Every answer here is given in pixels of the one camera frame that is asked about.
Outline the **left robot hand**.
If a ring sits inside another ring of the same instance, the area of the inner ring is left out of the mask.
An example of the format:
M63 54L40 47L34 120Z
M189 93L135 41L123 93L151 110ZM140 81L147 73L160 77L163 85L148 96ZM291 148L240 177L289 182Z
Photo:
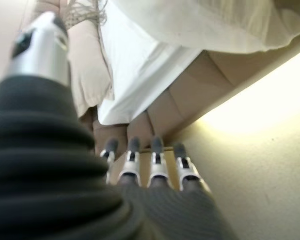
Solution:
M138 184L134 138L116 185L74 106L68 34L48 11L14 42L0 81L0 240L234 240L236 235L175 147L181 189L161 172Z

